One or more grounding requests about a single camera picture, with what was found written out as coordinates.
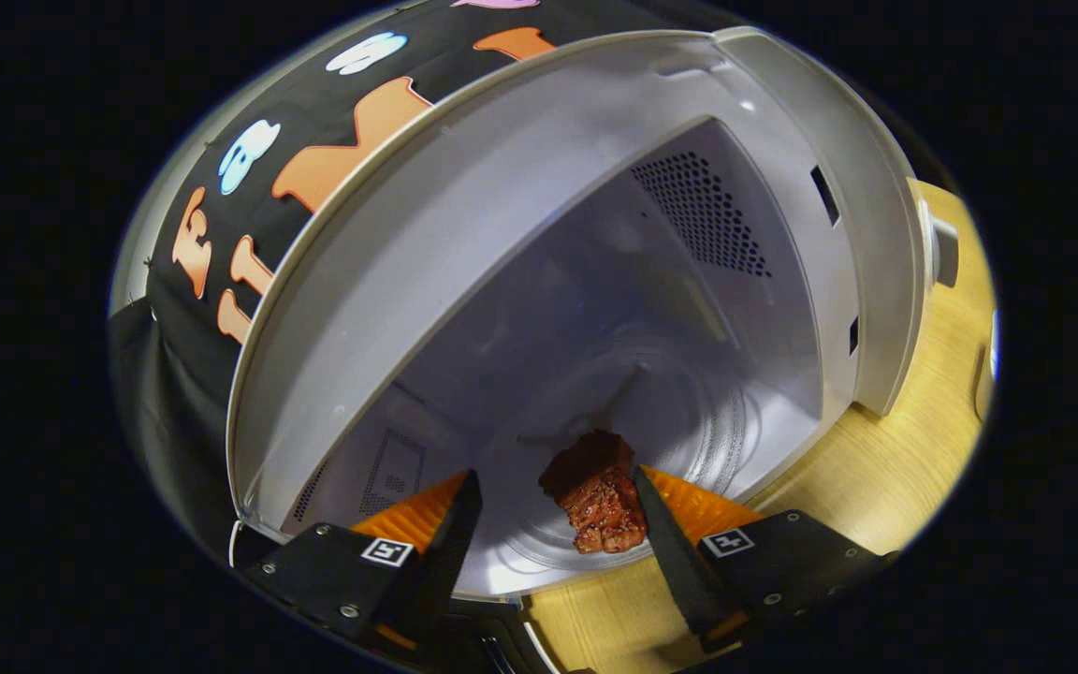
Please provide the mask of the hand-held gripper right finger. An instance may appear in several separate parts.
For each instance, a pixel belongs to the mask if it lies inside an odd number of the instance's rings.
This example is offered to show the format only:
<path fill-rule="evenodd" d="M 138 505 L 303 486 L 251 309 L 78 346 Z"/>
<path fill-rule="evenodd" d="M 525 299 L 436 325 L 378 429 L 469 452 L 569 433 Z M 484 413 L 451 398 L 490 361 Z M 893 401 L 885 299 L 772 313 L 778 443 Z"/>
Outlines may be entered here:
<path fill-rule="evenodd" d="M 892 563 L 800 509 L 762 515 L 646 465 L 634 486 L 663 579 L 706 654 L 813 617 Z"/>

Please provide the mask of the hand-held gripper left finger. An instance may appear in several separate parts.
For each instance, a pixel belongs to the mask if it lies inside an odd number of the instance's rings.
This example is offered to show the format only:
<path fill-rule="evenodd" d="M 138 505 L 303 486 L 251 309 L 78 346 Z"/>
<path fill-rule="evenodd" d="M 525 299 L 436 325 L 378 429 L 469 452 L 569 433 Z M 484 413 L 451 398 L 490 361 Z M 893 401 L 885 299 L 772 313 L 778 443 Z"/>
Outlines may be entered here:
<path fill-rule="evenodd" d="M 357 525 L 317 521 L 244 576 L 354 647 L 418 652 L 450 611 L 482 504 L 475 470 L 462 470 Z"/>

